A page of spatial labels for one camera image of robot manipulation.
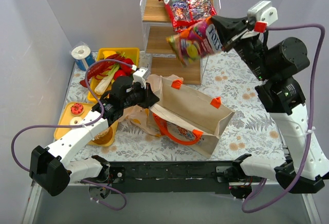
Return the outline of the banana print plastic bag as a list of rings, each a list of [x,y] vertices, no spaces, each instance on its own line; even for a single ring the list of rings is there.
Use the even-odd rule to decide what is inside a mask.
[[[151,74],[147,82],[150,83],[151,89],[155,94],[159,94],[162,88],[161,83],[162,76],[156,74]],[[124,110],[123,116],[119,118],[119,122],[124,120],[129,120],[132,124],[137,125],[147,134],[153,135],[155,137],[162,137],[159,129],[148,124],[149,110],[143,109],[139,106],[132,106]]]

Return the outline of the orange fruit candy bag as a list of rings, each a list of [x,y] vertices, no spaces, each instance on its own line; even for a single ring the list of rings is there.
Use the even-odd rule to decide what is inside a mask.
[[[166,41],[183,66],[222,51],[222,43],[211,17],[167,37]]]

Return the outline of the beige canvas tote bag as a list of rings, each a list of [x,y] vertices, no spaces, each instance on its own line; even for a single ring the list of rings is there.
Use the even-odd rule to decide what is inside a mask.
[[[210,158],[235,112],[220,97],[191,88],[175,75],[162,77],[161,83],[160,93],[155,94],[159,102],[149,109],[148,124],[175,143]]]

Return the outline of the red candy bag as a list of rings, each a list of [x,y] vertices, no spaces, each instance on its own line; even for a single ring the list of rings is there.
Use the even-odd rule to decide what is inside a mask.
[[[193,24],[216,15],[211,0],[159,0],[164,3],[174,32],[182,32]]]

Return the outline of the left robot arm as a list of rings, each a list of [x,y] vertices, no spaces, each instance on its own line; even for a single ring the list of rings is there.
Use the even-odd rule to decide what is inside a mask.
[[[101,96],[81,121],[82,126],[72,128],[63,137],[47,148],[37,146],[31,153],[30,177],[51,196],[57,196],[69,183],[92,178],[106,182],[110,164],[100,156],[91,156],[80,161],[72,158],[96,135],[106,131],[123,116],[123,111],[138,105],[149,108],[159,101],[150,83],[143,86],[129,77],[119,77],[111,90]]]

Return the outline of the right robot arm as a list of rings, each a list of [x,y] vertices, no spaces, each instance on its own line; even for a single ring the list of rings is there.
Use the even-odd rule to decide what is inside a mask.
[[[328,179],[328,159],[313,130],[314,98],[306,98],[294,75],[310,61],[306,45],[288,37],[268,48],[259,34],[268,35],[266,22],[255,18],[211,18],[222,50],[235,50],[261,85],[255,88],[260,101],[276,122],[288,149],[284,160],[266,161],[245,154],[232,162],[225,177],[256,176],[275,180],[287,192],[316,193]]]

